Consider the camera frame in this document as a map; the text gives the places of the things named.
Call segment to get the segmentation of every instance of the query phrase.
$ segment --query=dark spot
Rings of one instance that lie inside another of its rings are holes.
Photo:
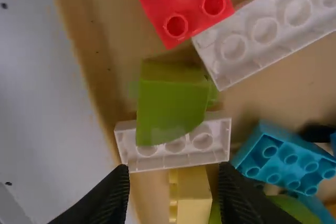
[[[6,3],[1,3],[0,5],[2,9],[5,9],[5,10],[8,9],[8,5]]]

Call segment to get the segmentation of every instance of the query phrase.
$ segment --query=white surface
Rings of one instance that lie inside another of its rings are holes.
[[[45,224],[115,164],[53,0],[0,2],[0,182]]]
[[[0,183],[0,223],[32,224],[5,185]]]
[[[336,30],[336,0],[254,0],[192,38],[222,91]]]
[[[114,129],[121,161],[131,173],[229,160],[231,118],[223,118],[222,111],[206,112],[200,126],[166,144],[137,147],[135,131],[136,120],[119,122]]]

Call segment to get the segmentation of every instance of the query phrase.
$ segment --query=light yellow lego brick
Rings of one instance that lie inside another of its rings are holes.
[[[179,199],[212,199],[205,166],[178,169],[177,188]]]
[[[170,198],[170,206],[177,206],[177,184],[170,184],[169,187],[169,198]]]
[[[177,184],[177,169],[170,169],[169,170],[169,183],[170,184]]]
[[[181,199],[178,201],[176,224],[208,224],[212,199]]]
[[[177,205],[169,206],[169,223],[176,223],[177,221]]]
[[[205,166],[170,170],[170,223],[208,224],[212,195]]]

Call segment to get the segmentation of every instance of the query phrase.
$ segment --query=textured black mesh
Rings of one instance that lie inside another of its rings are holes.
[[[299,224],[248,182],[230,163],[219,165],[218,200],[222,224]]]
[[[128,167],[119,165],[79,202],[49,224],[124,224],[129,193]]]

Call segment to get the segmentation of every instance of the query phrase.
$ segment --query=blue lego brick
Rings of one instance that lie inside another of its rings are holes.
[[[336,159],[295,133],[260,121],[231,164],[244,176],[307,196],[336,174]]]
[[[322,224],[336,224],[336,220],[316,196],[305,196],[293,192],[287,193],[302,202],[313,214],[320,218]]]

